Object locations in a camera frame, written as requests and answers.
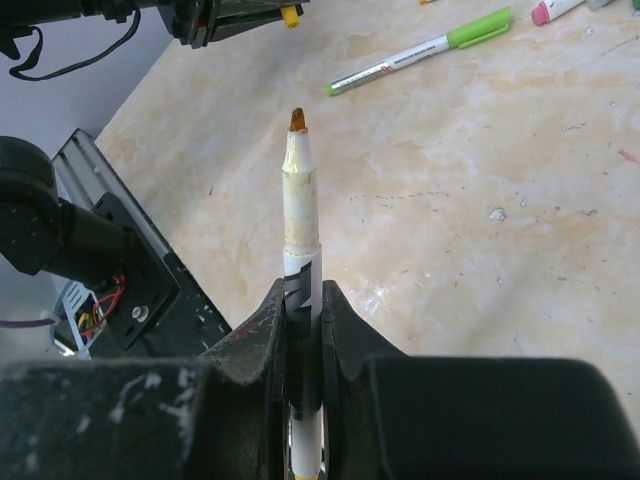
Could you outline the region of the yellow pen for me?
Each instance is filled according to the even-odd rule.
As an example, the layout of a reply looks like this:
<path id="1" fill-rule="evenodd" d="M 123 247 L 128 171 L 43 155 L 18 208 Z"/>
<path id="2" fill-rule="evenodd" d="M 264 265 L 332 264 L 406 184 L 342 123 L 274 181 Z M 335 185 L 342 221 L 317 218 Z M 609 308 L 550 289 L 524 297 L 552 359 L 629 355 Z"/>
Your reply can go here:
<path id="1" fill-rule="evenodd" d="M 316 479 L 322 460 L 322 247 L 317 168 L 300 107 L 291 113 L 281 171 L 290 462 L 296 479 Z"/>

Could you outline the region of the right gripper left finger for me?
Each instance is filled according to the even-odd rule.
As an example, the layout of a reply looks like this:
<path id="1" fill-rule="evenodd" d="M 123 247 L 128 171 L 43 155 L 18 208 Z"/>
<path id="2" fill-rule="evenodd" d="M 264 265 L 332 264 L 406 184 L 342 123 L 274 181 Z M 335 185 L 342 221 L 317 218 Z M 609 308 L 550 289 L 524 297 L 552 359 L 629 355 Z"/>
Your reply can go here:
<path id="1" fill-rule="evenodd" d="M 199 473 L 205 479 L 286 477 L 284 282 L 218 342 L 199 404 Z"/>

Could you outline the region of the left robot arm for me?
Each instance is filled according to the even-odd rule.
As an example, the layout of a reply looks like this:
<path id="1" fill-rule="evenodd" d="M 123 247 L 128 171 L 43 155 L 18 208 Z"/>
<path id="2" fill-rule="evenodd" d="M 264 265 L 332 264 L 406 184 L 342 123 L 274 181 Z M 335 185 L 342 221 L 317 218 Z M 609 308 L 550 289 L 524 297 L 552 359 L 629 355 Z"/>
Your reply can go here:
<path id="1" fill-rule="evenodd" d="M 87 68 L 126 44 L 137 33 L 145 9 L 158 10 L 168 33 L 193 49 L 273 22 L 294 28 L 303 15 L 300 1 L 4 1 L 1 52 L 15 61 L 11 77 L 31 75 L 44 48 L 42 25 L 101 16 L 127 23 L 122 37 L 103 52 L 41 76 L 48 81 Z M 32 143 L 1 139 L 1 253 L 18 271 L 41 271 L 88 284 L 114 276 L 131 247 L 124 228 L 61 199 L 52 162 Z"/>

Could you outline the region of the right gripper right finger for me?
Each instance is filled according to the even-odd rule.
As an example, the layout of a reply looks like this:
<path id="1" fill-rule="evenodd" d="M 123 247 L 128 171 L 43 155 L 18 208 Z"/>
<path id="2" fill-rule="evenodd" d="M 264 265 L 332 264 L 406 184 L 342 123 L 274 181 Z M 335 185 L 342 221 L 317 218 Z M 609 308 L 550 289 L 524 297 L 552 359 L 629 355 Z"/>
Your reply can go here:
<path id="1" fill-rule="evenodd" d="M 326 477 L 373 479 L 380 470 L 380 448 L 367 362 L 405 353 L 355 312 L 336 281 L 323 282 L 322 300 Z"/>

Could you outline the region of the light green cap pen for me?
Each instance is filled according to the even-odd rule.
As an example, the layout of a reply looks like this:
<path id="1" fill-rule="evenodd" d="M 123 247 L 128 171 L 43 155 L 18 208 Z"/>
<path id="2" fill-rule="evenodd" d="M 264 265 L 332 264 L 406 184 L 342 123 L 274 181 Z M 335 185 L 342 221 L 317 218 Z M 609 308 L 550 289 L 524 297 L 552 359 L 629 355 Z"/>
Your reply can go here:
<path id="1" fill-rule="evenodd" d="M 364 85 L 397 70 L 413 65 L 430 56 L 451 50 L 466 49 L 505 33 L 511 21 L 511 8 L 505 7 L 460 26 L 444 35 L 420 43 L 360 69 L 326 85 L 333 97 Z"/>

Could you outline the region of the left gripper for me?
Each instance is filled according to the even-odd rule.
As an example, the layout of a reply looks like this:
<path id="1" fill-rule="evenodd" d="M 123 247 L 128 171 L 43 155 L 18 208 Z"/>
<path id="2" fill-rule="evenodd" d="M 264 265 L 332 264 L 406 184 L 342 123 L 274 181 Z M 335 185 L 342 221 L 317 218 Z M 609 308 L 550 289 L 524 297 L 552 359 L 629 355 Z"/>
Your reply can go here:
<path id="1" fill-rule="evenodd" d="M 280 9 L 285 6 L 296 5 L 301 17 L 305 3 L 305 0 L 167 1 L 159 6 L 159 13 L 175 39 L 198 49 L 270 23 L 283 22 Z"/>

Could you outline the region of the yellow pen cap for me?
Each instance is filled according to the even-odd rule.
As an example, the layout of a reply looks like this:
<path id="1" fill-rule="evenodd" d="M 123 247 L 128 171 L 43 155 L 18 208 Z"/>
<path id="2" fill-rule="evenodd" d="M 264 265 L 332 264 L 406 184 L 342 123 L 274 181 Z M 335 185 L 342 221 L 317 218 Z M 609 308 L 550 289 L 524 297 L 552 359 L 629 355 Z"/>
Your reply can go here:
<path id="1" fill-rule="evenodd" d="M 280 9 L 283 22 L 287 29 L 294 29 L 299 25 L 300 14 L 296 5 L 289 5 Z"/>

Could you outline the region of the pink cap pen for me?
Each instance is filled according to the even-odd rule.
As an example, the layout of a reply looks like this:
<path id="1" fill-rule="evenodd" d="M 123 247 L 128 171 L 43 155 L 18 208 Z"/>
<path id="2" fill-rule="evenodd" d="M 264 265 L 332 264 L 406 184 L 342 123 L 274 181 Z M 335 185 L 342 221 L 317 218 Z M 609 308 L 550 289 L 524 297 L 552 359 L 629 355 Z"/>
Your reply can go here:
<path id="1" fill-rule="evenodd" d="M 531 10 L 531 20 L 535 26 L 542 26 L 553 22 L 582 3 L 583 0 L 542 0 Z"/>

